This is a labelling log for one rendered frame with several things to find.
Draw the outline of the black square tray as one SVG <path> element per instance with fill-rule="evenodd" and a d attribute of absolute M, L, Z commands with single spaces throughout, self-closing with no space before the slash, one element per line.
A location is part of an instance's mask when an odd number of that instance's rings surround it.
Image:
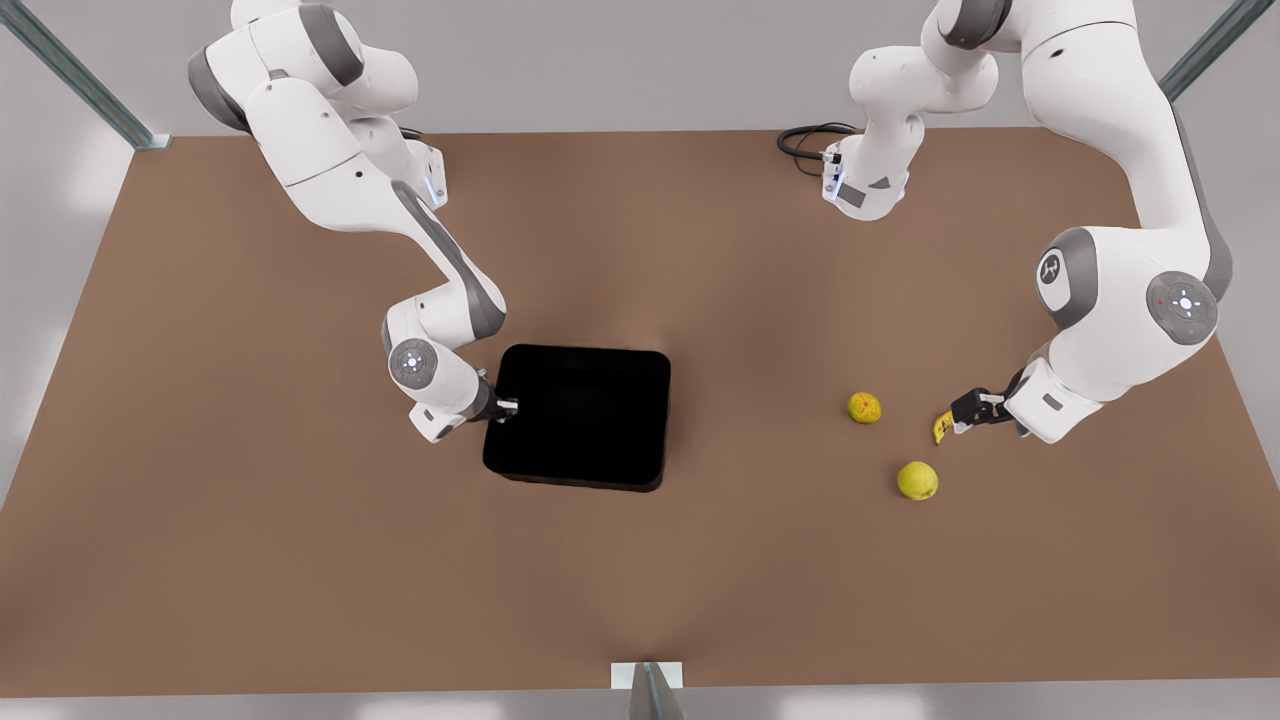
<path fill-rule="evenodd" d="M 671 375 L 650 350 L 513 345 L 495 389 L 517 411 L 489 424 L 484 465 L 511 480 L 652 492 L 664 474 Z"/>

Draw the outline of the silver frame post with foot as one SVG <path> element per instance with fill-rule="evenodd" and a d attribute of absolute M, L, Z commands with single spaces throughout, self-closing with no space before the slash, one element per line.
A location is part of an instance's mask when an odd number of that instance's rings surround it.
<path fill-rule="evenodd" d="M 611 688 L 628 691 L 628 720 L 685 720 L 675 694 L 684 688 L 681 662 L 614 662 Z"/>

